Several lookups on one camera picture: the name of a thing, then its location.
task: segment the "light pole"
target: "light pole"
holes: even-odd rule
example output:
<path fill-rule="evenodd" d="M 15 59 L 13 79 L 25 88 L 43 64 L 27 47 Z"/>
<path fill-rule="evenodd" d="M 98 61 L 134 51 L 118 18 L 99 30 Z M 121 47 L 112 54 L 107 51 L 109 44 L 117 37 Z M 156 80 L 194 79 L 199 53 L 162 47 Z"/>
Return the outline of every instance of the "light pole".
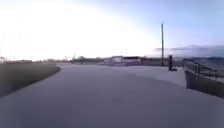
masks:
<path fill-rule="evenodd" d="M 164 37 L 163 37 L 163 23 L 161 24 L 161 35 L 162 35 L 162 62 L 161 62 L 161 65 L 164 66 Z"/>

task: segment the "distant building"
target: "distant building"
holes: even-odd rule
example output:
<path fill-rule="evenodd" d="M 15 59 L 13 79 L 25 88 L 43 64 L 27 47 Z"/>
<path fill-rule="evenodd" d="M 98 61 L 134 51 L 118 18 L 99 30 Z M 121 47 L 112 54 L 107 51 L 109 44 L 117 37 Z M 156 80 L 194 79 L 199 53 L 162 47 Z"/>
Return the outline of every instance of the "distant building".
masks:
<path fill-rule="evenodd" d="M 138 56 L 112 56 L 110 58 L 105 58 L 104 63 L 107 65 L 141 65 L 142 59 Z"/>

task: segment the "railing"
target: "railing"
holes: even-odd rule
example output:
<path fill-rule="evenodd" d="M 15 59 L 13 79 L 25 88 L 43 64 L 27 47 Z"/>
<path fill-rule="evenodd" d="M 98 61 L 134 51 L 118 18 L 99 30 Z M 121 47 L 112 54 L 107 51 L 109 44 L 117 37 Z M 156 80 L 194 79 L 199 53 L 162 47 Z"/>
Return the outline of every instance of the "railing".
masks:
<path fill-rule="evenodd" d="M 196 75 L 209 77 L 209 79 L 214 77 L 217 80 L 217 77 L 218 77 L 218 70 L 204 66 L 204 65 L 202 65 L 198 62 L 195 62 L 194 60 L 191 60 L 191 59 L 184 60 L 183 68 L 185 70 L 193 71 Z"/>

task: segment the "asphalt road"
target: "asphalt road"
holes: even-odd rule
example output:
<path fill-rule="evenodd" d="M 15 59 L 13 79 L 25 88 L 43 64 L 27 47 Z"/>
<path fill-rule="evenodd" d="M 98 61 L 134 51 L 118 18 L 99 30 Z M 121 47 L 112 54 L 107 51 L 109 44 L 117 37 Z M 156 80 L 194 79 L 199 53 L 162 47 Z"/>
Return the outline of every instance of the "asphalt road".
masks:
<path fill-rule="evenodd" d="M 61 72 L 0 99 L 0 128 L 223 128 L 224 101 L 103 66 Z"/>

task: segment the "sky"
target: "sky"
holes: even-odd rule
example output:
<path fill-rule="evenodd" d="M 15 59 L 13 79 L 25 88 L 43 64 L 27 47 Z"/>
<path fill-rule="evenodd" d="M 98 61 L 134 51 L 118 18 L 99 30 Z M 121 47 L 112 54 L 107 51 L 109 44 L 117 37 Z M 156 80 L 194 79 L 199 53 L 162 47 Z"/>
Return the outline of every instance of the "sky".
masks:
<path fill-rule="evenodd" d="M 162 22 L 166 54 L 221 56 L 223 16 L 221 0 L 1 0 L 0 56 L 158 56 Z"/>

